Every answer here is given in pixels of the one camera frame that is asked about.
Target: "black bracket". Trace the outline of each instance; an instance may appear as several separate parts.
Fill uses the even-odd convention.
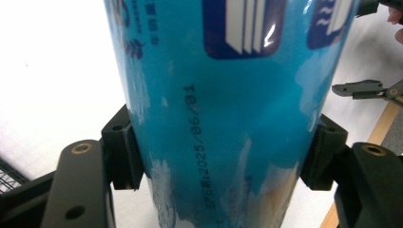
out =
[[[144,173],[125,106],[102,135],[67,146],[55,173],[0,195],[0,227],[115,227],[110,183],[138,189]],[[369,143],[350,148],[346,139],[342,127],[322,116],[301,178],[313,190],[338,183],[340,227],[401,227],[401,158]]]
[[[325,116],[304,163],[301,178],[312,190],[338,183],[339,227],[402,227],[403,162],[390,150],[358,142],[345,145],[347,132]]]

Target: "screw hole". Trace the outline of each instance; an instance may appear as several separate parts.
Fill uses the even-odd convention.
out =
[[[118,130],[122,130],[122,129],[123,129],[123,127],[120,125],[115,125],[114,127],[112,127],[112,130],[114,130],[114,131],[118,131]]]
[[[365,145],[363,147],[363,149],[366,152],[368,152],[370,154],[373,154],[373,155],[376,155],[376,156],[385,156],[386,155],[386,152],[382,148],[374,147],[374,146],[371,146],[371,145]]]
[[[392,94],[392,95],[396,95],[396,94],[397,94],[397,90],[396,90],[396,89],[392,89],[392,90],[391,90],[391,94]]]
[[[77,219],[83,215],[85,210],[86,209],[84,208],[84,206],[75,206],[73,208],[70,208],[70,210],[68,210],[66,213],[66,219],[68,220]]]
[[[88,152],[89,150],[91,150],[91,148],[92,148],[91,143],[87,143],[87,142],[80,143],[80,144],[74,146],[71,149],[71,153],[73,153],[73,154],[84,154],[84,153]]]

